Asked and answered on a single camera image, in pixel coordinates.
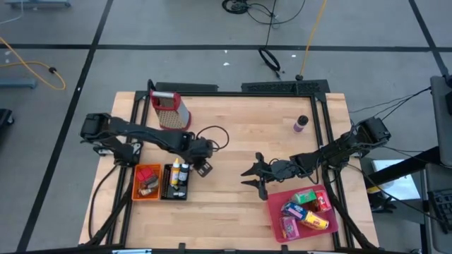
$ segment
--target green box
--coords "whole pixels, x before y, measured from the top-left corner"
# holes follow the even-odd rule
[[[292,201],[298,205],[303,205],[316,199],[316,193],[312,189],[300,191],[292,196]]]

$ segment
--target snack package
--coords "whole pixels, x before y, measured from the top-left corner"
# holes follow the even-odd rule
[[[294,202],[287,202],[281,207],[281,212],[287,216],[293,216],[297,220],[304,220],[308,211]]]
[[[291,201],[297,205],[303,205],[305,203],[315,201],[316,199],[316,193],[312,189],[309,189],[295,193],[292,196]]]
[[[330,200],[328,199],[328,194],[324,190],[316,191],[316,211],[326,212],[331,209]]]
[[[302,221],[300,221],[301,224],[311,228],[311,229],[317,229],[317,230],[324,230],[328,228],[328,225],[330,224],[329,221],[320,218],[317,216],[317,214],[308,211],[306,218]]]
[[[280,225],[282,230],[282,236],[287,240],[295,240],[300,238],[298,232],[297,221],[294,217],[281,217]]]

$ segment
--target bottle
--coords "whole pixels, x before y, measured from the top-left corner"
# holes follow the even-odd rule
[[[186,183],[186,179],[188,176],[189,176],[189,165],[183,163],[181,171],[179,172],[179,184],[184,185]]]
[[[179,180],[179,172],[181,171],[179,159],[176,158],[171,168],[171,186],[176,186]]]
[[[308,124],[308,121],[309,121],[309,119],[307,116],[305,116],[305,115],[300,116],[297,119],[297,122],[295,122],[295,124],[294,124],[294,132],[301,133],[303,131],[304,127]]]

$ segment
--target red tray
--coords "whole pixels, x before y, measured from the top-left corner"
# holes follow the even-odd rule
[[[296,190],[289,190],[289,191],[285,191],[282,193],[274,193],[274,194],[270,194],[268,196],[268,200],[267,200],[267,206],[268,206],[268,212],[270,214],[270,219],[271,219],[271,227],[273,229],[273,233],[275,234],[275,238],[276,241],[278,241],[278,243],[285,243],[288,242],[290,240],[284,238],[283,236],[283,231],[281,230],[280,227],[280,221],[279,219],[283,216],[283,214],[281,213],[281,207],[289,201],[289,199],[292,197],[292,195],[294,195],[295,193],[299,192],[299,191],[304,191],[304,190],[308,190],[308,189],[313,189],[314,191],[325,191],[325,187],[323,187],[322,185],[317,185],[317,186],[310,186],[310,187],[306,187],[306,188],[299,188]],[[311,237],[311,236],[318,236],[321,234],[329,234],[329,233],[333,233],[333,232],[337,232],[338,231],[338,222],[336,221],[336,216],[334,214],[334,208],[326,211],[326,212],[316,212],[316,214],[324,219],[327,219],[330,224],[328,225],[328,228],[325,230],[316,230],[316,229],[311,229],[307,226],[304,226],[302,224],[298,224],[298,232],[300,235],[300,238],[307,238],[307,237]]]

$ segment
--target yellow cable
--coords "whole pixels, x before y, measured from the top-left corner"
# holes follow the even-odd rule
[[[316,23],[314,24],[314,27],[311,30],[311,34],[310,34],[309,40],[308,40],[308,45],[306,46],[306,50],[304,51],[304,58],[303,58],[302,69],[299,72],[300,75],[303,75],[304,65],[306,64],[306,59],[308,58],[309,46],[311,46],[312,38],[314,37],[314,33],[316,32],[317,25],[319,25],[319,23],[320,23],[320,19],[322,18],[323,10],[325,9],[327,1],[328,0],[323,0],[322,7],[320,8],[319,13],[317,14]]]
[[[36,78],[38,78],[39,80],[41,80],[44,84],[50,86],[52,89],[54,90],[65,90],[66,89],[66,82],[64,81],[63,77],[61,77],[56,71],[53,72],[53,74],[55,74],[61,81],[61,83],[63,84],[63,87],[54,87],[52,84],[48,83],[43,77],[41,77],[39,74],[37,74],[34,70],[32,70],[28,64],[37,64],[37,65],[41,65],[44,66],[45,68],[49,69],[50,66],[48,66],[45,63],[41,63],[38,61],[24,61],[22,59],[22,57],[19,56],[19,54],[17,54],[17,52],[8,44],[8,42],[6,42],[2,37],[0,37],[0,41],[3,42],[3,44],[6,45],[6,47],[8,47],[9,50],[11,50],[11,52],[13,52],[13,54],[19,59],[19,63],[8,63],[8,64],[4,64],[4,65],[0,65],[1,67],[11,67],[11,66],[17,66],[17,65],[24,65],[34,76],[36,76]]]

